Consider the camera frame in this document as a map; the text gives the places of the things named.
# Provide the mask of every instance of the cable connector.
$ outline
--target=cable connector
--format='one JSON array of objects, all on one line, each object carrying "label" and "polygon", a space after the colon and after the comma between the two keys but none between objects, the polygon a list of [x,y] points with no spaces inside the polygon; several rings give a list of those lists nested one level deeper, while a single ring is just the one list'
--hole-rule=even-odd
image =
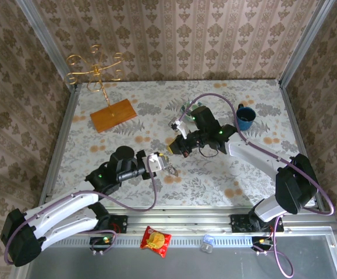
[{"label": "cable connector", "polygon": [[259,243],[260,243],[260,244],[263,244],[263,245],[270,245],[270,246],[273,246],[273,241],[271,241],[271,240],[261,239],[261,240],[259,240]]}]

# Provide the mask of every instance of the blue mug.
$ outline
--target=blue mug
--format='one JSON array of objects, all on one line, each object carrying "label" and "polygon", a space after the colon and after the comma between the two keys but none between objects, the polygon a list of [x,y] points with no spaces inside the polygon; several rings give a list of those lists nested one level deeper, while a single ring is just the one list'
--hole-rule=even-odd
[{"label": "blue mug", "polygon": [[238,110],[236,114],[238,126],[241,131],[248,130],[251,127],[252,122],[256,118],[256,112],[248,106],[243,106],[242,103],[238,105]]}]

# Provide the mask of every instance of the gray floor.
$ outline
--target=gray floor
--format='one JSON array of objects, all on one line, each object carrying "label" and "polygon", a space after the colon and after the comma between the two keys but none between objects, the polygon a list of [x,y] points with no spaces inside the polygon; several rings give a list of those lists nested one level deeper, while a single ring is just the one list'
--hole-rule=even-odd
[{"label": "gray floor", "polygon": [[[335,279],[337,274],[324,237],[280,237],[279,250],[295,268],[294,279]],[[288,264],[282,265],[289,272]],[[168,249],[165,259],[152,251],[115,248],[93,256],[84,248],[49,248],[31,265],[27,279],[220,279],[284,278],[272,254],[256,256],[249,248]]]}]

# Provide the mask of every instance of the aluminum frame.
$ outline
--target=aluminum frame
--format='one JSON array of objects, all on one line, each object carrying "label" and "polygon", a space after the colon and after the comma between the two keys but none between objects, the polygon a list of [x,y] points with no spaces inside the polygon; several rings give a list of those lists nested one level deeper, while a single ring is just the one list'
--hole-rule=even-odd
[{"label": "aluminum frame", "polygon": [[317,4],[317,7],[308,22],[303,35],[301,35],[301,38],[299,39],[299,42],[297,43],[296,48],[280,77],[281,85],[283,87],[287,87],[334,3],[335,0],[320,0]]},{"label": "aluminum frame", "polygon": [[[53,64],[56,66],[58,73],[62,78],[65,78],[67,73],[70,72],[69,66],[66,64],[66,60],[62,57],[60,50],[50,35],[45,22],[35,7],[34,2],[32,0],[17,0],[17,4],[20,6],[24,16],[29,21],[36,36],[39,38]],[[68,84],[68,87],[71,90],[74,89],[74,85]]]},{"label": "aluminum frame", "polygon": [[70,95],[69,103],[66,108],[65,115],[61,124],[61,129],[59,130],[56,147],[53,151],[53,157],[49,165],[47,177],[45,178],[44,186],[41,192],[39,205],[45,203],[45,200],[49,193],[53,190],[53,187],[56,184],[59,167],[61,166],[62,156],[65,152],[66,143],[68,141],[69,131],[72,123],[72,119],[75,113],[76,105],[79,99],[80,90],[82,84],[79,84]]},{"label": "aluminum frame", "polygon": [[[146,226],[152,226],[157,230],[164,230],[177,236],[198,237],[206,233],[213,236],[266,236],[261,233],[236,233],[232,234],[230,215],[245,214],[250,208],[212,207],[208,208],[155,208],[149,212],[130,212],[124,209],[110,209],[113,214],[129,215],[129,225],[124,239],[134,239],[142,236]],[[285,232],[278,232],[277,237],[291,236],[317,236],[324,235],[327,240],[331,257],[337,271],[337,223],[333,216],[323,216],[303,210],[297,215],[287,214],[283,217]],[[87,234],[79,234],[70,239],[90,237]],[[14,267],[9,279],[26,278],[29,264],[23,267]]]},{"label": "aluminum frame", "polygon": [[[284,85],[281,85],[281,84],[279,85],[279,87],[280,87],[280,90],[281,90],[283,101],[285,103],[287,114],[289,116],[292,131],[293,131],[295,139],[296,139],[297,148],[298,148],[298,150],[301,154],[303,154],[305,156],[308,156],[307,150],[304,146],[303,137],[301,136],[299,126],[297,125],[297,121],[296,121],[296,118],[295,118],[295,115],[294,115],[294,112],[293,112],[293,109],[292,109],[292,105],[291,105],[289,96],[288,96],[287,91],[286,91],[286,87]],[[324,211],[326,208],[325,208],[324,203],[322,201],[321,194],[318,192],[317,194],[314,195],[314,197],[315,197],[315,201],[317,203],[317,206],[318,206],[319,210]]]}]

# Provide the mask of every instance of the wooden board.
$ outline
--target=wooden board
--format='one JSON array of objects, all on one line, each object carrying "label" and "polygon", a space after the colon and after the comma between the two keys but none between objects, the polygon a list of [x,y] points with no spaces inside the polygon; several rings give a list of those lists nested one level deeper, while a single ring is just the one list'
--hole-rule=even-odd
[{"label": "wooden board", "polygon": [[137,116],[128,99],[124,99],[107,108],[91,113],[91,119],[97,132],[109,130],[118,124]]}]

